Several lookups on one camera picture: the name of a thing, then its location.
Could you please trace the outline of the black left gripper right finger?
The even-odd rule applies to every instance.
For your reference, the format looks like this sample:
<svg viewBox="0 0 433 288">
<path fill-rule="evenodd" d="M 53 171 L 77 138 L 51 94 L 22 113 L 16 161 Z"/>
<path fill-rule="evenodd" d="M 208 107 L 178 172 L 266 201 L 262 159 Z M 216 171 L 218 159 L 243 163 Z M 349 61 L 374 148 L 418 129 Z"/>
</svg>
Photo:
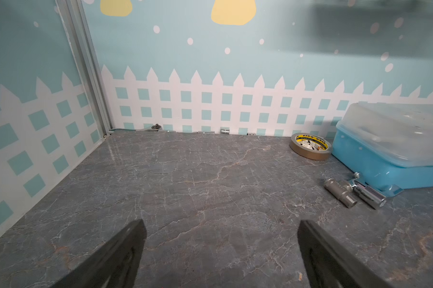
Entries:
<svg viewBox="0 0 433 288">
<path fill-rule="evenodd" d="M 389 288 L 331 235 L 311 220 L 302 220 L 298 243 L 312 288 Z"/>
</svg>

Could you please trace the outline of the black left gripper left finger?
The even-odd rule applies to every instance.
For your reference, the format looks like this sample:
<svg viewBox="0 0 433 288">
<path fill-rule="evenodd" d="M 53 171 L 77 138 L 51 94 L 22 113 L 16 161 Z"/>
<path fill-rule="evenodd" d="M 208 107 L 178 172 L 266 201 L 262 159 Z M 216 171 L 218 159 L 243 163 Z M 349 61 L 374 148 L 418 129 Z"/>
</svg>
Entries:
<svg viewBox="0 0 433 288">
<path fill-rule="evenodd" d="M 132 288 L 147 231 L 143 220 L 130 222 L 54 288 Z"/>
</svg>

